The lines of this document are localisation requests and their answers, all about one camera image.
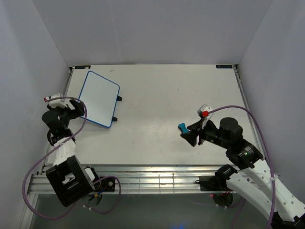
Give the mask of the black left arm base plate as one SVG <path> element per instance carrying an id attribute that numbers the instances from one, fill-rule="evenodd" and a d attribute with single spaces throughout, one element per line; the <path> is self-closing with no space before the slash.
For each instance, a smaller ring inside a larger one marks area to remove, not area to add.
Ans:
<path id="1" fill-rule="evenodd" d="M 107 177 L 99 182 L 97 182 L 100 178 L 103 177 L 96 177 L 93 180 L 94 183 L 94 192 L 114 192 L 115 191 L 115 182 L 116 179 L 113 177 Z"/>

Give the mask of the blue bone-shaped whiteboard eraser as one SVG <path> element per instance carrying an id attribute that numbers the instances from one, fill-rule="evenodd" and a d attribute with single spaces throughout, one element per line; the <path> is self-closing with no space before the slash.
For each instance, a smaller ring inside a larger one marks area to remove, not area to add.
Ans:
<path id="1" fill-rule="evenodd" d="M 178 124 L 178 129 L 181 131 L 182 134 L 189 132 L 189 130 L 185 126 L 185 123 Z"/>

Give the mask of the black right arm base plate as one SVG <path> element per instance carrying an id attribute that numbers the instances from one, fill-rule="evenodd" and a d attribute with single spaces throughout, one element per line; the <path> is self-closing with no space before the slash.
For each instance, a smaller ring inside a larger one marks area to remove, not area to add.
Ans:
<path id="1" fill-rule="evenodd" d="M 200 176 L 199 179 L 195 181 L 195 184 L 200 186 L 201 191 L 231 191 L 231 189 L 227 187 L 226 180 L 217 176 Z"/>

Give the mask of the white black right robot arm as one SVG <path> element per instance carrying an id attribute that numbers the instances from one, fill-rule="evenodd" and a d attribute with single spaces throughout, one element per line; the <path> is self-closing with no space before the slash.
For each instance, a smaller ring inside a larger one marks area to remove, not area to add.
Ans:
<path id="1" fill-rule="evenodd" d="M 218 127 L 208 118 L 185 126 L 179 124 L 180 136 L 191 146 L 209 142 L 226 149 L 229 160 L 254 183 L 243 178 L 231 165 L 215 172 L 211 188 L 231 189 L 271 220 L 274 229 L 303 229 L 305 205 L 278 179 L 260 151 L 243 138 L 243 129 L 231 117 L 223 118 Z"/>

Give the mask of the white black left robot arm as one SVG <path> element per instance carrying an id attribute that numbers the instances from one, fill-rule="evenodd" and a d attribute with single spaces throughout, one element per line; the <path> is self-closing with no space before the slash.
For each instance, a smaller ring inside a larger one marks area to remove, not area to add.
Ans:
<path id="1" fill-rule="evenodd" d="M 86 117 L 83 102 L 70 98 L 69 104 L 62 95 L 44 98 L 48 111 L 42 115 L 42 121 L 49 128 L 47 139 L 54 147 L 55 161 L 47 169 L 46 177 L 61 204 L 70 206 L 85 195 L 101 186 L 101 179 L 91 166 L 83 167 L 75 155 L 75 134 L 69 129 L 70 120 Z"/>

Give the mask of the blue-framed whiteboard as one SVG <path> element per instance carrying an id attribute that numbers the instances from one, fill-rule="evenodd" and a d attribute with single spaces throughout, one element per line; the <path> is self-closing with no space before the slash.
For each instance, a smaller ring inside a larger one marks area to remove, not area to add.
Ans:
<path id="1" fill-rule="evenodd" d="M 79 99 L 87 109 L 87 120 L 106 128 L 111 127 L 119 92 L 117 83 L 88 71 L 79 94 Z"/>

